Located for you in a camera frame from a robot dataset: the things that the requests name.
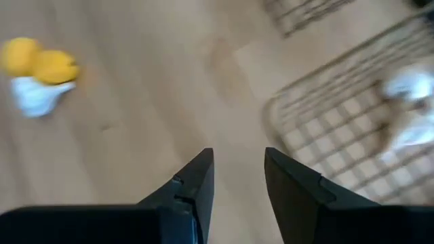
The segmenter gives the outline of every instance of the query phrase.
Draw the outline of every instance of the yellow stuffed toy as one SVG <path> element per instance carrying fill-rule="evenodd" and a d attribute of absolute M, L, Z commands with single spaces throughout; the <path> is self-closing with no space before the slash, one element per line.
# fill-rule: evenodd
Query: yellow stuffed toy
<path fill-rule="evenodd" d="M 46 85 L 72 81 L 79 74 L 74 57 L 63 51 L 43 51 L 36 40 L 26 37 L 4 45 L 3 65 L 11 76 L 33 76 Z"/>

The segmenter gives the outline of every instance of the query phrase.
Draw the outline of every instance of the yellow ball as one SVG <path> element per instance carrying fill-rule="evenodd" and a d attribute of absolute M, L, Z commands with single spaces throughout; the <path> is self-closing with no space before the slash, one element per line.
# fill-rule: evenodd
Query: yellow ball
<path fill-rule="evenodd" d="M 56 85 L 71 81 L 79 74 L 75 59 L 66 52 L 49 50 L 39 52 L 33 76 L 39 81 Z"/>
<path fill-rule="evenodd" d="M 12 39 L 3 46 L 3 66 L 12 76 L 30 76 L 40 50 L 41 46 L 34 39 Z"/>

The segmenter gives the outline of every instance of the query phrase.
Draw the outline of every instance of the white object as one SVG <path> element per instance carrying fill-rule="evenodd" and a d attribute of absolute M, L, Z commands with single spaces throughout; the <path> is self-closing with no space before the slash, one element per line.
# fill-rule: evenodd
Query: white object
<path fill-rule="evenodd" d="M 433 95 L 433 88 L 434 59 L 429 57 L 390 72 L 383 85 L 383 94 L 413 102 Z"/>
<path fill-rule="evenodd" d="M 392 152 L 406 146 L 434 141 L 434 124 L 430 116 L 417 111 L 403 111 L 389 127 L 389 138 L 381 152 L 382 160 L 389 160 Z"/>
<path fill-rule="evenodd" d="M 11 82 L 16 104 L 26 117 L 49 114 L 56 107 L 60 95 L 75 87 L 74 82 L 44 85 L 34 77 L 17 77 Z"/>

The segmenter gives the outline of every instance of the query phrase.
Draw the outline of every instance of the metal wire mesh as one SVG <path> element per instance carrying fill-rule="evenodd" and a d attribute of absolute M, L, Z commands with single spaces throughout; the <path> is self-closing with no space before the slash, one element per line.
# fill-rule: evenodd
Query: metal wire mesh
<path fill-rule="evenodd" d="M 265 8 L 284 37 L 355 0 L 265 0 Z"/>
<path fill-rule="evenodd" d="M 376 156 L 393 118 L 378 78 L 433 53 L 433 27 L 420 14 L 283 89 L 276 125 L 291 156 L 379 203 L 434 203 L 434 145 L 406 148 L 390 161 Z"/>

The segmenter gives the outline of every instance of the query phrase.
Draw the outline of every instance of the wooden floor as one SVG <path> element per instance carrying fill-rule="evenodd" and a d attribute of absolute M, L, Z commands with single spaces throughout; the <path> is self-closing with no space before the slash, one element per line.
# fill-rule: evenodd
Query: wooden floor
<path fill-rule="evenodd" d="M 3 0 L 0 41 L 37 38 L 83 73 L 42 119 L 22 117 L 0 76 L 0 210 L 135 203 L 213 147 L 210 243 L 281 243 L 263 104 L 408 14 L 358 0 L 283 40 L 261 0 Z"/>

